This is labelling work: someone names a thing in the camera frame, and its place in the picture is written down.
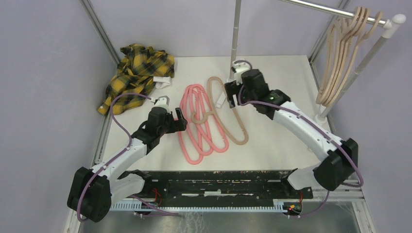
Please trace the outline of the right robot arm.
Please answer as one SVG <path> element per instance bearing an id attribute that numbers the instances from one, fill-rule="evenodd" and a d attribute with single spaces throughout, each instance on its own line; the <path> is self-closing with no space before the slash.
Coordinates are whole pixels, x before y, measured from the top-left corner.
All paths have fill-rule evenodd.
<path id="1" fill-rule="evenodd" d="M 355 140 L 343 140 L 323 129 L 304 114 L 291 98 L 279 89 L 270 90 L 259 69 L 232 68 L 234 78 L 224 84 L 230 108 L 252 105 L 257 112 L 282 125 L 300 139 L 318 158 L 318 164 L 296 168 L 281 184 L 281 193 L 295 197 L 301 189 L 320 185 L 334 191 L 352 174 L 364 183 L 358 169 L 359 146 Z"/>

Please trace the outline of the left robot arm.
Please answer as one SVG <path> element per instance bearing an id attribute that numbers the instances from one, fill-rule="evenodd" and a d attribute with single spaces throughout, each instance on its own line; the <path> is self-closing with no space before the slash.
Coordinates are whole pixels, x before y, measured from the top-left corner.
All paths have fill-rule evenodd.
<path id="1" fill-rule="evenodd" d="M 143 172 L 128 171 L 139 159 L 148 155 L 165 134 L 185 131 L 188 125 L 181 108 L 172 112 L 155 106 L 148 119 L 129 136 L 128 143 L 109 160 L 92 168 L 81 167 L 73 177 L 67 206 L 76 212 L 79 222 L 101 221 L 112 205 L 138 194 L 148 197 L 153 185 Z"/>

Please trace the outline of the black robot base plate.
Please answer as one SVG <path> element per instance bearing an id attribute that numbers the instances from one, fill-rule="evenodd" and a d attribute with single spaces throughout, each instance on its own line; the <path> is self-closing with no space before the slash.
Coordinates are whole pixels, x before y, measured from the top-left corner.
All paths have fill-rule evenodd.
<path id="1" fill-rule="evenodd" d="M 290 170 L 143 171 L 137 197 L 160 207 L 272 207 L 274 200 L 312 199 L 311 187 L 295 190 Z"/>

